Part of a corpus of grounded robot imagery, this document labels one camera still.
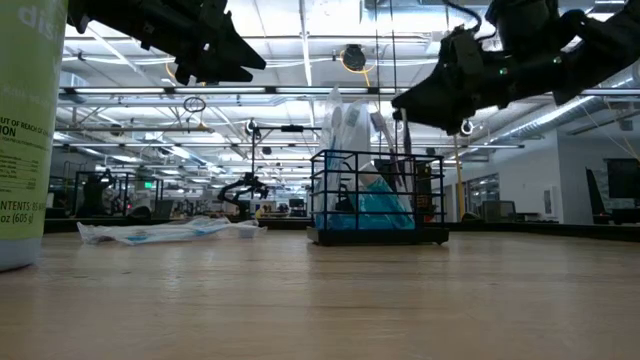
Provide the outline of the purple white toothbrush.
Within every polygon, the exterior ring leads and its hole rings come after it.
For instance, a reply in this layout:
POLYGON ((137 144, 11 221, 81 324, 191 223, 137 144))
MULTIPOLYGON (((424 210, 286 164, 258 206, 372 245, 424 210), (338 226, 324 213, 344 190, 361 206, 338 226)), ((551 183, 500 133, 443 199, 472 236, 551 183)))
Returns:
POLYGON ((371 160, 370 152, 370 116, 367 104, 358 101, 349 105, 344 115, 342 124, 341 146, 343 150, 348 150, 346 156, 348 159, 342 162, 342 170, 347 173, 341 175, 341 182, 346 186, 349 194, 346 197, 352 207, 358 205, 359 215, 348 215, 346 217, 346 225, 349 229, 358 227, 359 229, 368 229, 372 227, 370 217, 364 214, 365 201, 367 196, 360 194, 356 196, 355 190, 365 190, 366 187, 361 183, 355 170, 360 169, 371 160))
POLYGON ((400 109, 403 122, 403 149, 404 149, 404 173, 405 173, 405 187, 408 192, 413 191, 414 180, 412 175, 412 142, 410 135, 410 126, 408 123, 407 112, 404 108, 400 109))
POLYGON ((387 142, 389 161, 386 165, 386 168, 388 169, 390 176, 389 185, 393 185, 395 190, 399 190, 402 187, 402 178, 399 175, 396 151, 393 148, 392 137, 389 128, 387 127, 386 121, 379 110, 371 113, 370 118, 374 129, 380 133, 380 138, 384 138, 387 142))
POLYGON ((338 173, 344 161, 342 150, 342 121, 343 102, 337 87, 330 92, 325 103, 325 118, 323 122, 321 149, 324 151, 321 163, 325 165, 326 173, 320 176, 316 183, 317 190, 327 190, 325 195, 320 195, 316 209, 321 214, 316 216, 318 229, 346 230, 353 221, 348 215, 330 214, 336 211, 338 204, 337 191, 341 186, 342 173, 338 173))

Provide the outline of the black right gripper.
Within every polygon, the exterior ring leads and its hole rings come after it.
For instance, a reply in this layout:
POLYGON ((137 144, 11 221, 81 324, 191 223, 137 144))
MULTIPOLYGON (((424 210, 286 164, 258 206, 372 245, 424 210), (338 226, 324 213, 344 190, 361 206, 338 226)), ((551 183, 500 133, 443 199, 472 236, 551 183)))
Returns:
POLYGON ((393 118, 459 135, 464 117, 476 110, 494 106, 498 88, 506 81, 506 67, 486 64, 480 60, 440 61, 438 75, 431 75, 419 84, 397 95, 391 105, 393 118))

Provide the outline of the black wire caddy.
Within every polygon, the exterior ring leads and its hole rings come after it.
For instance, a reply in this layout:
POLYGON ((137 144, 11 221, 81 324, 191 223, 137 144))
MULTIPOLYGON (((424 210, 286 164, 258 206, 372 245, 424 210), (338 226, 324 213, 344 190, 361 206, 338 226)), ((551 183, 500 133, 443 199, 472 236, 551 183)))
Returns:
MULTIPOLYGON (((320 176, 326 173, 325 165, 321 163, 323 159, 324 151, 319 151, 316 155, 311 157, 311 190, 309 193, 310 210, 312 225, 307 228, 308 238, 316 245, 320 246, 357 246, 357 245, 418 245, 418 244, 437 244, 441 245, 449 240, 449 230, 445 228, 426 229, 424 226, 419 228, 415 224, 415 228, 411 230, 362 230, 358 227, 346 229, 346 230, 329 230, 318 229, 316 227, 316 216, 321 214, 321 211, 316 209, 317 200, 320 195, 325 195, 327 190, 317 190, 316 183, 320 179, 320 176)), ((341 150, 344 154, 344 160, 348 159, 346 153, 348 150, 341 150)), ((371 162, 374 165, 375 159, 388 159, 389 153, 384 152, 372 152, 370 151, 371 162)), ((444 213, 444 190, 443 190, 443 178, 442 171, 444 169, 444 158, 438 155, 429 154, 412 154, 411 157, 428 160, 431 163, 433 171, 433 179, 431 180, 432 186, 432 204, 435 207, 434 217, 428 223, 446 223, 444 213)), ((338 170, 338 173, 347 173, 347 170, 338 170)), ((346 197, 349 191, 346 190, 346 186, 341 182, 340 189, 337 191, 339 196, 338 204, 336 205, 336 211, 330 211, 330 214, 339 215, 354 215, 358 217, 359 210, 358 205, 354 207, 349 203, 346 197)), ((362 190, 355 190, 356 196, 364 194, 362 190)))

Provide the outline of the person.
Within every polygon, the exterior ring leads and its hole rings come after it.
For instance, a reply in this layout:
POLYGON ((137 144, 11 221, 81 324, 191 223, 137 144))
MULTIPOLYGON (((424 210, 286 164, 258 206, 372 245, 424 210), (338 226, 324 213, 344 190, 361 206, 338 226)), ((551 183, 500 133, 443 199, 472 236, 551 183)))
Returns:
POLYGON ((103 192, 115 183, 115 178, 109 170, 102 175, 90 175, 83 186, 84 202, 78 212, 81 217, 94 217, 106 214, 103 204, 103 192))

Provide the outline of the teal mouthwash bottle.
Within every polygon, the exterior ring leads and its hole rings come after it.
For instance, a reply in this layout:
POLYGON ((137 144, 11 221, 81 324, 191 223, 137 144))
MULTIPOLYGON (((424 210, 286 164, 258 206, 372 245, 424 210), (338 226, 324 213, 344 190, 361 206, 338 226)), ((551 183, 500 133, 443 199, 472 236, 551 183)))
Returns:
POLYGON ((415 223, 399 196, 375 166, 368 162, 358 174, 363 195, 359 196, 359 227, 364 230, 411 230, 415 223))

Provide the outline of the black background rig frame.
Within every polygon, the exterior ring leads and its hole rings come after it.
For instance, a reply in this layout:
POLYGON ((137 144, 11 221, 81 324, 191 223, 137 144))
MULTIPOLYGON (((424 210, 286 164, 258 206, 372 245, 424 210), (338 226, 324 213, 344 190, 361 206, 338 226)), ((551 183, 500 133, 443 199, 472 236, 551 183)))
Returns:
MULTIPOLYGON (((84 202, 83 186, 89 176, 93 174, 100 176, 105 171, 81 171, 75 175, 71 205, 73 216, 82 218, 78 212, 84 202)), ((158 207, 164 201, 164 180, 144 172, 115 171, 111 174, 115 178, 115 183, 103 192, 106 214, 89 218, 127 217, 140 213, 142 210, 148 211, 154 216, 158 212, 158 207), (146 189, 145 182, 152 182, 153 188, 146 189)))
MULTIPOLYGON (((300 198, 303 202, 302 216, 308 216, 308 193, 311 190, 310 157, 318 147, 317 142, 308 142, 305 133, 319 133, 319 127, 301 125, 259 126, 261 138, 251 137, 251 170, 261 182, 268 186, 266 199, 257 193, 251 194, 249 212, 253 218, 262 220, 278 210, 278 201, 300 198)), ((286 217, 276 212, 277 216, 286 217)))

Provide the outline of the green wipes canister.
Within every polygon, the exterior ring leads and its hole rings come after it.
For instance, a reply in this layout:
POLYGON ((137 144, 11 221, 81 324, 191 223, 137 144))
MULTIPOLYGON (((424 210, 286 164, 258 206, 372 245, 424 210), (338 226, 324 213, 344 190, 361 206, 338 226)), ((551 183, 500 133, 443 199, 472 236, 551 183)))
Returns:
POLYGON ((68 0, 0 0, 0 272, 41 246, 68 0))

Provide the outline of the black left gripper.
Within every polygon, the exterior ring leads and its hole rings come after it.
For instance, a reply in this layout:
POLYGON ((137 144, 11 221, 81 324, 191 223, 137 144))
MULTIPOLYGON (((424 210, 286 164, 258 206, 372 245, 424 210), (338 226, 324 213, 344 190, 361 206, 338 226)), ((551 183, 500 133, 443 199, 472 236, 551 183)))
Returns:
POLYGON ((242 67, 264 70, 266 61, 237 33, 228 0, 146 0, 144 15, 154 27, 149 33, 160 39, 159 49, 174 57, 176 80, 198 82, 251 82, 242 67), (226 61, 241 67, 223 68, 218 47, 226 61))

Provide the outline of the black metal table frame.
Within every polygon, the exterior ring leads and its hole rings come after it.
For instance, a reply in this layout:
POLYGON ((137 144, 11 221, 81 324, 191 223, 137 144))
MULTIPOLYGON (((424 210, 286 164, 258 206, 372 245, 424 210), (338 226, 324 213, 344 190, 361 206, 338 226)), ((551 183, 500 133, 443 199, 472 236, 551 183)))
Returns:
MULTIPOLYGON (((76 232, 77 222, 95 226, 133 226, 134 222, 123 217, 89 219, 46 219, 44 233, 76 232)), ((588 238, 597 240, 640 243, 640 226, 572 225, 542 222, 515 223, 428 223, 426 229, 445 228, 450 232, 512 232, 549 236, 588 238)))

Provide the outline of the dark monitor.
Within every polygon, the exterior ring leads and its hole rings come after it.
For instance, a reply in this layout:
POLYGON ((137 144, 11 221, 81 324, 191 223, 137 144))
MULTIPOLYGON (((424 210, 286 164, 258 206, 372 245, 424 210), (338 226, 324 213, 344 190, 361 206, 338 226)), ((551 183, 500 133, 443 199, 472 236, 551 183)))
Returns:
POLYGON ((609 197, 640 199, 640 162, 635 159, 608 159, 606 165, 609 197))

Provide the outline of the gray mesh chair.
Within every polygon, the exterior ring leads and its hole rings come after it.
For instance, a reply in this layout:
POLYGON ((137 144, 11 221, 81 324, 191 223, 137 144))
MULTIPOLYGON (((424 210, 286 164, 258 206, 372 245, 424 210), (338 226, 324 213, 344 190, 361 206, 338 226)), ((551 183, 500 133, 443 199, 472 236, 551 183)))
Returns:
POLYGON ((483 201, 481 217, 487 223, 514 223, 517 219, 515 202, 509 200, 483 201))

